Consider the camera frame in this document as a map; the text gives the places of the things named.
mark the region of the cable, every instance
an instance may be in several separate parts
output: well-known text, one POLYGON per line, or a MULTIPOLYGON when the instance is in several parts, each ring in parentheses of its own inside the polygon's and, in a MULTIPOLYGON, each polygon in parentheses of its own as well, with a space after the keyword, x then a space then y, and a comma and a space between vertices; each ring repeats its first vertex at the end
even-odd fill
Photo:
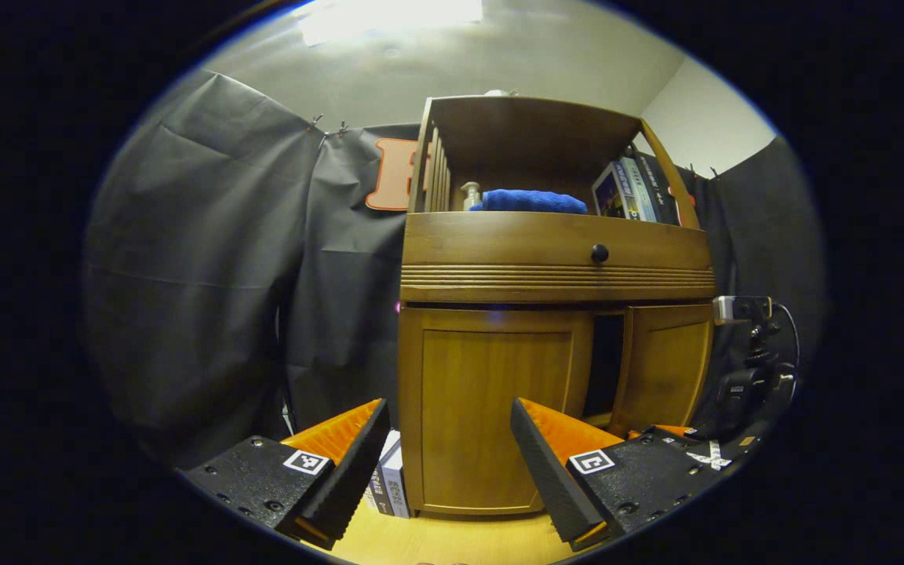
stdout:
POLYGON ((786 318, 790 321, 790 329, 793 330, 793 350, 796 353, 796 358, 794 358, 793 369, 797 373, 800 373, 800 336, 797 335, 797 324, 793 322, 793 316, 790 315, 790 310, 786 308, 785 305, 779 303, 772 303, 772 307, 777 308, 778 310, 783 310, 783 314, 786 314, 786 318))

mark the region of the black knob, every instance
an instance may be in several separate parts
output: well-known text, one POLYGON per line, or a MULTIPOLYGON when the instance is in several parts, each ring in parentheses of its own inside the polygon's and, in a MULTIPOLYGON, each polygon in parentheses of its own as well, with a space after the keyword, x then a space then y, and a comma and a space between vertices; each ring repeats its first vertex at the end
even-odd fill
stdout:
POLYGON ((592 246, 592 261, 606 262, 607 258, 609 258, 609 250, 602 243, 592 246))

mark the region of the white wall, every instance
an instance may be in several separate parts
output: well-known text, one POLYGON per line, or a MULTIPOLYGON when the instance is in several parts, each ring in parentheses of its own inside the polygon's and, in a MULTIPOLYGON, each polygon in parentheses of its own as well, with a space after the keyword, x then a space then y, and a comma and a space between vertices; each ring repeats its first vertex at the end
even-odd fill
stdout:
MULTIPOLYGON (((778 133, 764 115, 707 67, 686 57, 642 112, 672 161, 711 178, 767 146, 778 133)), ((637 149, 648 151, 638 136, 637 149)))
POLYGON ((618 12, 570 0, 485 0, 480 22, 346 35, 308 47, 281 15, 205 68, 231 76, 320 128, 420 122, 426 97, 516 89, 641 115, 684 60, 618 12))

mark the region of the drawer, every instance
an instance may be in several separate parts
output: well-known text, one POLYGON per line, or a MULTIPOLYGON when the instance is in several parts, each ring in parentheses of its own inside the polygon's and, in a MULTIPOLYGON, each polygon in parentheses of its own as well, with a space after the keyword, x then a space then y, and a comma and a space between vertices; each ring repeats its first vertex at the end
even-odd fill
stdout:
POLYGON ((543 212, 406 215, 404 303, 698 300, 716 287, 706 233, 543 212), (607 250, 592 259, 592 247, 607 250))

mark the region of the cabinet door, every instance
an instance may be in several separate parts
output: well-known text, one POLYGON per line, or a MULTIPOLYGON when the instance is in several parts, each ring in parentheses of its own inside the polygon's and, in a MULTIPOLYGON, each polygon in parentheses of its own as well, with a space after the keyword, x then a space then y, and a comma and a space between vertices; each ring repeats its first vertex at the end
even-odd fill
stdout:
POLYGON ((711 304, 626 308, 623 362, 609 433, 688 425, 713 340, 711 304))
POLYGON ((399 313, 399 428, 411 508, 513 514, 542 500, 510 429, 521 396, 578 416, 588 388, 587 312, 399 313))

